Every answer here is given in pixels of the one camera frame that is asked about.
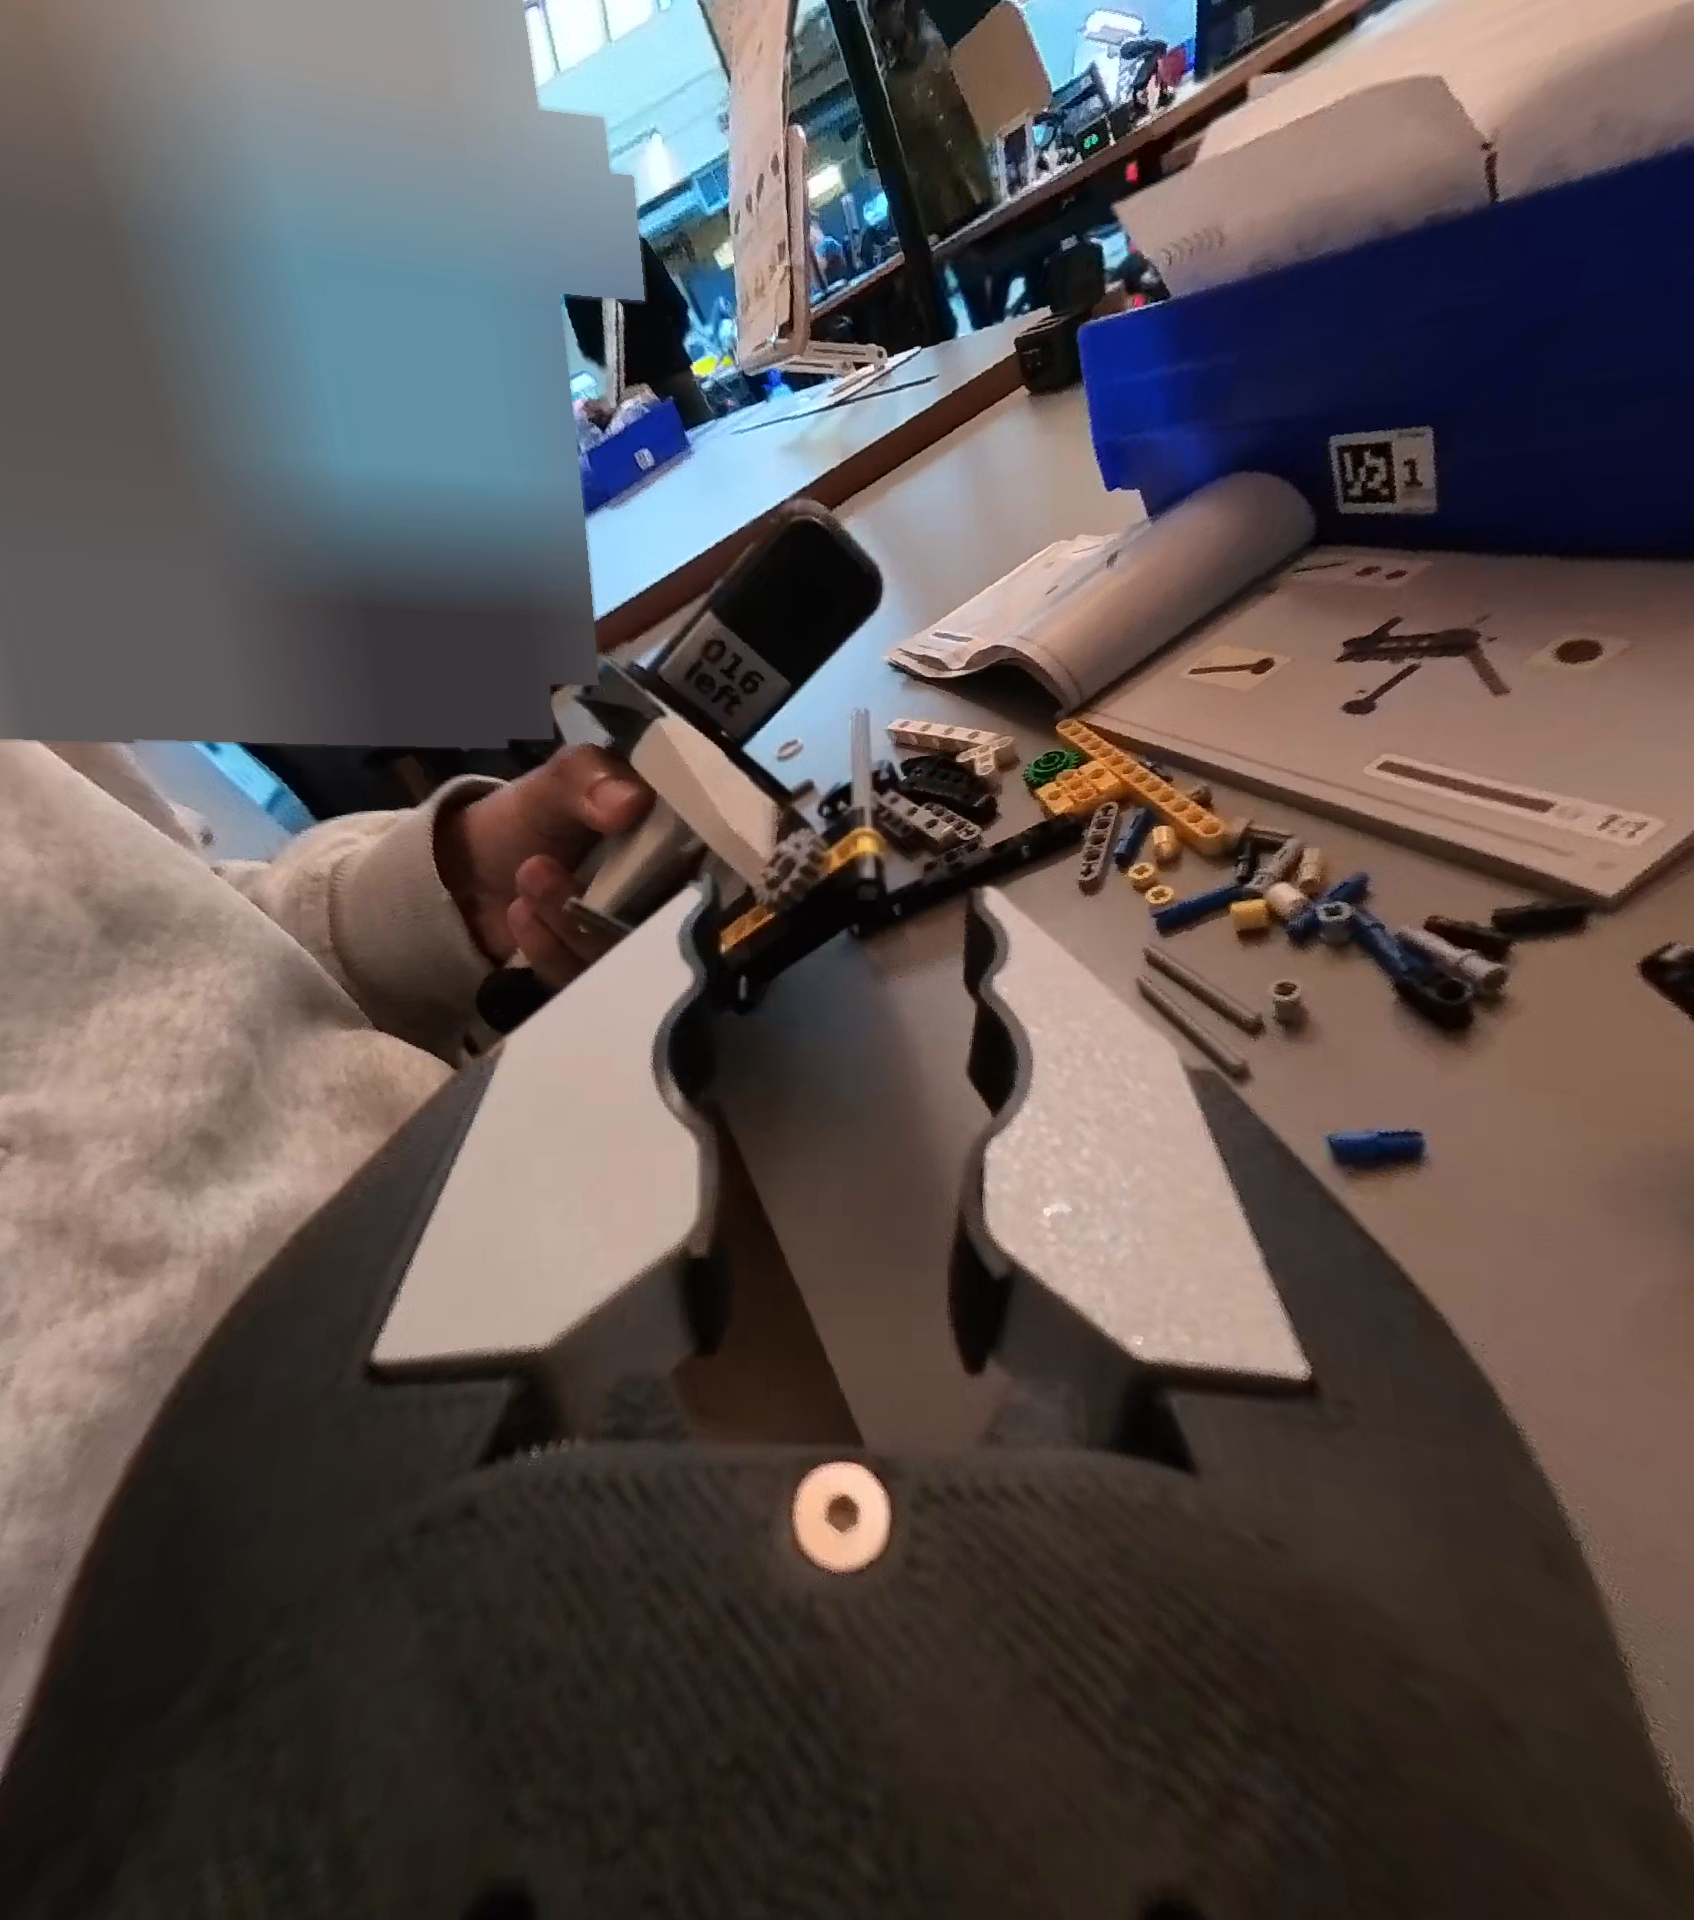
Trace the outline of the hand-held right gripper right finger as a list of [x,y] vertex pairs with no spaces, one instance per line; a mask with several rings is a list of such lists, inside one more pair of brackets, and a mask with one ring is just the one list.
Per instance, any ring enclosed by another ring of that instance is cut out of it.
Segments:
[[964,1379],[1308,1390],[1189,1063],[1005,890],[964,904],[964,990],[981,1104],[953,1245]]

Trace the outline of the small blue bin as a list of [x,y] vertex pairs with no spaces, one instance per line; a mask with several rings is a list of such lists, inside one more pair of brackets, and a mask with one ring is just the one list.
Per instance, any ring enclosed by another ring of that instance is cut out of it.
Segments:
[[623,491],[690,460],[690,427],[674,402],[620,409],[614,427],[577,434],[577,496],[586,513],[614,508]]

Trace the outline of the black yellow lego assembly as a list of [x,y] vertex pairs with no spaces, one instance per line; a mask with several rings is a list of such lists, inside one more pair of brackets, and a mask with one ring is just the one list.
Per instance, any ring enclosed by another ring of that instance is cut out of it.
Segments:
[[751,905],[738,905],[716,932],[707,954],[707,1006],[716,1012],[757,1012],[761,990],[826,950],[832,935],[867,935],[888,905],[888,842],[876,826],[876,714],[850,707],[849,720],[850,779],[849,779],[849,821],[832,842],[813,826],[790,826],[761,882],[751,890]]

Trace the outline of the black pillar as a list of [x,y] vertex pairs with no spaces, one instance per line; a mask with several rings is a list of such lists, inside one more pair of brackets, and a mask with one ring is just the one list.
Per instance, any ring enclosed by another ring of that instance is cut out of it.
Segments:
[[926,264],[926,227],[923,227],[917,176],[911,176],[911,152],[900,152],[900,125],[893,125],[893,102],[888,102],[888,77],[880,77],[880,56],[876,56],[867,8],[860,0],[826,0],[826,22],[832,22],[832,41],[841,41],[850,102],[860,102],[867,160],[880,171],[880,193],[888,193],[917,329],[923,329],[923,344],[953,344],[959,319],[953,319],[946,275]]

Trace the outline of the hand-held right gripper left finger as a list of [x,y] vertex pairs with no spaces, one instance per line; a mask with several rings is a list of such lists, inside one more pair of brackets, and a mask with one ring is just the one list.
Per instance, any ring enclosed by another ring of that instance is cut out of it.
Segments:
[[605,1395],[716,1358],[725,1149],[707,1094],[716,890],[690,882],[530,1012],[474,1094],[442,1200],[373,1332],[373,1379],[525,1379]]

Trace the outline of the white display stand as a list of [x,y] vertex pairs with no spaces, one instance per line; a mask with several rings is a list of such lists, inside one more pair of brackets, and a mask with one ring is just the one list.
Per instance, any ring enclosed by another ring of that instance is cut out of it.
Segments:
[[818,344],[802,290],[802,128],[790,125],[790,0],[707,8],[729,66],[729,256],[738,373],[826,379],[867,395],[880,344]]

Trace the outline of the lego instruction booklet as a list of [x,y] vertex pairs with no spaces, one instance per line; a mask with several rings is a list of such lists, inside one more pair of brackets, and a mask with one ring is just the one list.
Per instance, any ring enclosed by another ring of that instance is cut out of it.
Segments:
[[1694,562],[1318,545],[1274,475],[1065,535],[888,647],[1390,842],[1629,904],[1694,844]]

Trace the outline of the blue plastic bin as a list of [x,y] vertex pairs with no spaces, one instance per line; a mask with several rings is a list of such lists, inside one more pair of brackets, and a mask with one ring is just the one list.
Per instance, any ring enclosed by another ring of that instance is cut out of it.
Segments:
[[1110,491],[1262,466],[1321,532],[1694,554],[1694,264],[1490,209],[1083,329]]

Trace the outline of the person's left hand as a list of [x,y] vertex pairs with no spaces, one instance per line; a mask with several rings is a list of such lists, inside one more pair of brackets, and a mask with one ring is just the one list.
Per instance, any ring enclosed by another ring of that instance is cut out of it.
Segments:
[[436,875],[491,960],[573,984],[601,935],[573,921],[577,865],[634,833],[655,789],[614,747],[556,747],[513,786],[436,812]]

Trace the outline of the person's left forearm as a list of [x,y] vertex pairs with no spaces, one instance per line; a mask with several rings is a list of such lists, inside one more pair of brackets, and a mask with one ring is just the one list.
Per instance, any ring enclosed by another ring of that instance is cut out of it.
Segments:
[[342,812],[275,862],[216,862],[216,875],[301,941],[380,1031],[464,1063],[482,1046],[474,990],[495,954],[442,875],[442,826],[491,789],[495,779],[448,779],[426,802]]

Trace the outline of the white cardboard sheet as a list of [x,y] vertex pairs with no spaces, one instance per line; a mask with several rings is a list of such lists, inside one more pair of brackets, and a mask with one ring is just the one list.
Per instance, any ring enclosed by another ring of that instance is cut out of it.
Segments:
[[1118,223],[1172,296],[1201,296],[1688,145],[1694,99],[1575,111],[1543,86],[1478,128],[1436,77],[1400,77],[1189,160]]

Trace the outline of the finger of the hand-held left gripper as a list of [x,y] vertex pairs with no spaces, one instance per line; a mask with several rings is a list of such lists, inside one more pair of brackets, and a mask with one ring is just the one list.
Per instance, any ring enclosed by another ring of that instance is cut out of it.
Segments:
[[784,801],[761,789],[716,735],[678,714],[655,714],[634,741],[634,768],[741,890],[761,882],[784,842]]

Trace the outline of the pile of small lego pins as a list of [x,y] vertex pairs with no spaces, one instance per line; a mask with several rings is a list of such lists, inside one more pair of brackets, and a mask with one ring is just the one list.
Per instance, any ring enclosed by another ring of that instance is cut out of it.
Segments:
[[1555,941],[1592,921],[1592,904],[1501,904],[1490,917],[1427,917],[1383,921],[1373,905],[1373,875],[1331,875],[1321,844],[1274,826],[1219,826],[1228,882],[1201,882],[1180,894],[1160,882],[1172,826],[1151,842],[1124,842],[1124,875],[1140,894],[1151,935],[1172,941],[1201,921],[1228,921],[1231,935],[1285,935],[1292,950],[1355,950],[1390,1000],[1429,1027],[1468,1031],[1478,1006],[1509,1000],[1509,954],[1518,941]]

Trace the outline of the pile of grey black beams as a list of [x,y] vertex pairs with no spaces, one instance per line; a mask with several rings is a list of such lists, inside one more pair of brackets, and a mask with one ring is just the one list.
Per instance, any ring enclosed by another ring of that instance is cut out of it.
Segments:
[[973,851],[993,821],[995,789],[953,759],[923,759],[923,768],[867,759],[867,802],[850,779],[818,801],[826,842],[876,826],[893,851]]

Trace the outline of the long yellow lego beam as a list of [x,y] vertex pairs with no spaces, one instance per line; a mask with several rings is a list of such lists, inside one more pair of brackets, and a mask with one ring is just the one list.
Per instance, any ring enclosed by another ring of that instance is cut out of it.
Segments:
[[1118,735],[1062,714],[1055,735],[1102,761],[1128,802],[1151,802],[1189,851],[1219,862],[1231,851],[1231,833],[1211,802],[1201,802],[1182,786],[1155,779],[1140,759],[1128,759]]

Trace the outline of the grey lego axle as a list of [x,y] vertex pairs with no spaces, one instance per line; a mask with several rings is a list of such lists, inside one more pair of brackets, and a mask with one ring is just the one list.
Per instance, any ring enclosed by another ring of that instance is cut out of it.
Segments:
[[1211,979],[1201,979],[1189,960],[1180,960],[1160,941],[1151,941],[1140,960],[1151,960],[1172,990],[1182,990],[1182,1000],[1201,1000],[1207,1012],[1219,1012],[1231,1031],[1246,1031],[1246,1038],[1269,1031],[1269,1012],[1262,1012],[1262,1006],[1219,990]]
[[1139,979],[1139,1000],[1207,1058],[1219,1063],[1228,1077],[1246,1077],[1246,1055],[1228,1046],[1211,1027],[1201,1027],[1160,984]]

